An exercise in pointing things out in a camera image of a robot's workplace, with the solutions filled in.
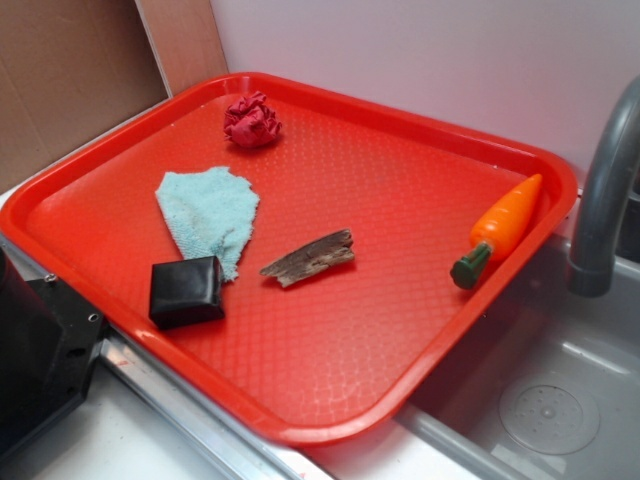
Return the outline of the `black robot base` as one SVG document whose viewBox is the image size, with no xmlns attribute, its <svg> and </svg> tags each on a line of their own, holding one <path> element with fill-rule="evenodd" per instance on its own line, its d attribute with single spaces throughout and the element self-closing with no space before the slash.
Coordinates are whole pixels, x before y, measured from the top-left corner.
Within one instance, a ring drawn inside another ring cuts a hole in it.
<svg viewBox="0 0 640 480">
<path fill-rule="evenodd" d="M 24 279 L 1 254 L 1 459 L 81 405 L 107 327 L 63 279 Z"/>
</svg>

